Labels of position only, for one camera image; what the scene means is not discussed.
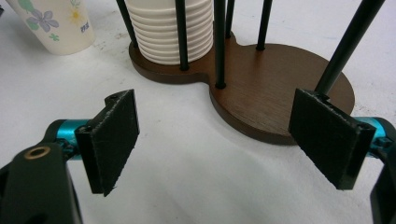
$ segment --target white paper cup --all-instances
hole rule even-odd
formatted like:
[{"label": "white paper cup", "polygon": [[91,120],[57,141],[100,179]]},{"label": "white paper cup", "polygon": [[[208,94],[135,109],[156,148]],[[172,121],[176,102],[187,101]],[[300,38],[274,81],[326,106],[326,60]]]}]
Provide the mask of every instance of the white paper cup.
[{"label": "white paper cup", "polygon": [[[213,31],[213,27],[210,25],[207,25],[204,27],[205,29],[200,30],[199,32],[196,32],[193,35],[188,35],[187,36],[187,41],[189,43],[195,44],[197,41],[202,41],[207,35],[211,35]],[[139,34],[138,32],[135,32],[136,36],[141,39],[142,41],[145,41],[146,43],[154,44],[154,45],[172,45],[172,44],[178,44],[178,38],[149,38],[146,36],[143,36]]]},{"label": "white paper cup", "polygon": [[[139,47],[142,47],[146,52],[153,54],[153,55],[162,55],[162,56],[177,56],[179,54],[179,48],[178,44],[172,44],[172,45],[154,45],[150,44],[148,42],[145,42],[144,40],[140,39],[139,40]],[[213,41],[213,34],[209,33],[208,35],[205,35],[204,38],[202,38],[199,41],[195,42],[189,42],[188,45],[188,53],[194,53],[196,51],[199,51],[201,48],[204,48],[207,43]]]},{"label": "white paper cup", "polygon": [[[202,25],[202,23],[205,23],[207,20],[213,20],[213,15],[212,11],[208,10],[204,15],[201,17],[198,17],[194,20],[188,20],[186,21],[186,27],[190,28],[193,26],[197,25]],[[168,23],[168,24],[162,24],[162,25],[146,25],[143,23],[140,23],[138,21],[133,20],[132,23],[134,26],[140,28],[141,30],[149,31],[149,32],[171,32],[171,31],[177,31],[177,25],[173,23]]]},{"label": "white paper cup", "polygon": [[95,39],[83,0],[6,1],[53,54],[79,52]]},{"label": "white paper cup", "polygon": [[[212,5],[206,4],[199,11],[194,11],[193,13],[186,15],[186,21],[195,20],[198,17],[205,15],[206,12],[211,9],[212,9]],[[145,24],[145,25],[159,26],[159,25],[177,24],[176,17],[171,18],[171,19],[153,19],[153,18],[140,17],[140,16],[138,16],[134,13],[131,13],[131,12],[130,12],[130,16],[133,21],[137,21],[137,22],[139,22],[141,24]]]},{"label": "white paper cup", "polygon": [[[202,48],[201,52],[197,52],[195,54],[189,54],[189,63],[204,57],[212,49],[212,46],[213,46],[213,42],[209,42],[206,46],[204,46]],[[159,63],[159,64],[164,64],[164,65],[180,64],[179,57],[154,56],[154,55],[151,55],[151,54],[145,52],[143,49],[140,49],[140,52],[146,59],[148,59],[149,61],[151,61],[153,63]]]},{"label": "white paper cup", "polygon": [[[207,4],[212,4],[212,2],[210,0],[203,0],[195,5],[191,5],[191,6],[186,5],[186,15],[194,14],[198,11],[201,11],[202,7],[205,7]],[[173,8],[157,9],[157,10],[135,7],[134,4],[130,2],[126,2],[126,6],[130,11],[130,13],[133,13],[143,18],[163,20],[163,19],[173,19],[176,17],[175,2],[173,4]]]},{"label": "white paper cup", "polygon": [[[186,7],[197,7],[197,5],[204,4],[210,0],[185,0]],[[127,0],[133,8],[139,8],[146,11],[164,11],[175,8],[175,0]]]},{"label": "white paper cup", "polygon": [[[212,18],[207,18],[206,21],[203,21],[200,25],[187,27],[187,36],[199,33],[202,30],[206,29],[208,26],[210,26],[213,29]],[[134,26],[134,29],[136,33],[139,33],[148,38],[153,38],[153,39],[177,38],[177,31],[150,32],[150,31],[142,30],[136,26]]]}]

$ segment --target wooden base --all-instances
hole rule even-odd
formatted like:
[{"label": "wooden base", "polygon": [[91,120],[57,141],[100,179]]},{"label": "wooden base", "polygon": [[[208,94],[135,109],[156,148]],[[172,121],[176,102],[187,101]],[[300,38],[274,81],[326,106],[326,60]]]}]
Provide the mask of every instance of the wooden base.
[{"label": "wooden base", "polygon": [[[215,49],[190,63],[190,70],[178,65],[160,65],[147,60],[131,45],[129,53],[135,69],[144,77],[162,83],[205,82],[213,106],[237,131],[257,140],[295,145],[288,128],[296,88],[313,90],[328,61],[304,49],[267,44],[264,51],[256,46],[240,46],[235,37],[225,40],[225,82],[215,87]],[[341,75],[329,96],[332,104],[350,114],[355,96],[350,83]]]}]

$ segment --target black metal rod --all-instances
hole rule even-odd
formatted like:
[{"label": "black metal rod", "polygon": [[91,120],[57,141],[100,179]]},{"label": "black metal rod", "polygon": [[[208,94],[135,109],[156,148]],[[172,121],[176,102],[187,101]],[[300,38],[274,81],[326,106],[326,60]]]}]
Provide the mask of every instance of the black metal rod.
[{"label": "black metal rod", "polygon": [[134,27],[132,26],[131,18],[129,17],[128,9],[126,8],[124,0],[117,0],[119,5],[121,16],[124,20],[126,29],[128,30],[129,36],[131,37],[134,48],[138,47],[136,36],[134,35]]},{"label": "black metal rod", "polygon": [[215,0],[215,64],[216,64],[216,88],[224,89],[224,66],[225,66],[225,0]]},{"label": "black metal rod", "polygon": [[231,37],[231,27],[233,26],[233,8],[235,6],[235,0],[228,0],[227,3],[227,15],[225,18],[225,37]]},{"label": "black metal rod", "polygon": [[259,40],[257,41],[256,50],[265,49],[265,37],[267,36],[268,22],[270,20],[272,0],[264,0],[262,5],[262,21],[260,23]]},{"label": "black metal rod", "polygon": [[363,0],[330,59],[315,91],[327,94],[385,0]]},{"label": "black metal rod", "polygon": [[178,53],[180,55],[180,70],[189,70],[189,55],[187,49],[186,3],[184,0],[175,0]]}]

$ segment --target floral pattern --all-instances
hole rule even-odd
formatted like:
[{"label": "floral pattern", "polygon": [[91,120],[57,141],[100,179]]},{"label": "floral pattern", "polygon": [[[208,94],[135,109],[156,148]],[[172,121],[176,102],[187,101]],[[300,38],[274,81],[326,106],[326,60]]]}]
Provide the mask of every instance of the floral pattern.
[{"label": "floral pattern", "polygon": [[43,15],[39,10],[35,9],[32,11],[32,15],[33,17],[30,17],[27,21],[31,24],[39,24],[46,33],[50,31],[51,26],[59,27],[59,23],[52,19],[52,11],[46,11]]}]

